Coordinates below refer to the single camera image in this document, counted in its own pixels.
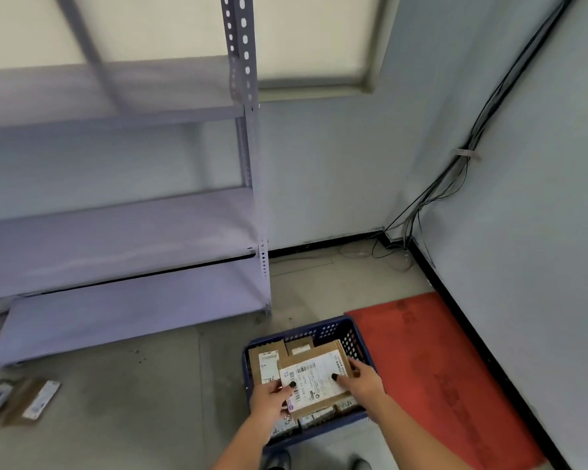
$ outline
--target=shelf board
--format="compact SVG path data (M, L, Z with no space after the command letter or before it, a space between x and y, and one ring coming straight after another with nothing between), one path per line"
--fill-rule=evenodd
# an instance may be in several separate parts
M0 365L256 311L257 257L15 300Z
M234 188L0 221L0 297L241 257L253 218Z
M0 132L73 132L242 117L229 89L226 55L109 62L106 75L125 104L105 96L89 64L0 70Z

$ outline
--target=metal shelving unit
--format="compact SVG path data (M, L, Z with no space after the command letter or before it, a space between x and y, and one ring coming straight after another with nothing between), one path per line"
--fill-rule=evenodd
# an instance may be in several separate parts
M243 185L0 221L0 365L269 313L253 0L221 0L227 56L110 63L57 2L88 63L0 70L0 136L233 119Z

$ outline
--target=left hand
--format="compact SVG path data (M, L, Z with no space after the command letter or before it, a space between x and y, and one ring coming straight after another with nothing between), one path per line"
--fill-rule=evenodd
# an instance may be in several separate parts
M265 436L266 443L270 440L274 423L287 415L287 411L281 408L284 401L294 393L296 383L292 381L290 385L277 391L279 386L281 386L281 380L255 386L251 397L249 419L257 426L257 431L261 433L262 438Z

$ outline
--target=cable bundle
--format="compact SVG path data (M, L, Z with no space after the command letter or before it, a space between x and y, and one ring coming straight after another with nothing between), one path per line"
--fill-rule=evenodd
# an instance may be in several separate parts
M468 165L472 159L471 154L474 153L477 148L490 119L492 119L497 112L503 100L510 93L535 55L540 51L572 1L573 0L562 0L562 2L560 2L560 4L551 12L544 23L542 23L540 28L525 45L512 64L512 67L507 71L502 81L496 86L490 95L486 104L483 106L482 111L479 112L467 140L456 150L456 155L451 162L442 173L440 173L437 178L433 180L433 182L384 229L384 232L387 232L388 230L402 226L403 247L407 247L408 241L411 241L416 221L418 221L418 226L422 232L420 213L423 208L433 202L441 201L453 196L462 188L466 181L466 176L468 175ZM404 217L403 221L395 224L401 217ZM372 255L374 256L374 246L372 248Z

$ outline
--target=hand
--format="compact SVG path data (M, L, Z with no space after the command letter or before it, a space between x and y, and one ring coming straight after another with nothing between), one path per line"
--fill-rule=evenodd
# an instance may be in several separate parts
M292 381L290 385L277 391L279 386L281 386L281 380L260 384L254 387L251 396L249 419L253 421L262 437L265 435L266 443L270 440L274 423L287 415L287 411L282 410L282 405L294 393L296 383Z
M349 363L351 368L359 372L358 377L349 378L348 376L333 374L331 378L337 381L340 386L351 391L357 403L368 411L368 415L373 421L377 422L374 410L376 404L385 398L383 382L372 366L354 360L350 356Z

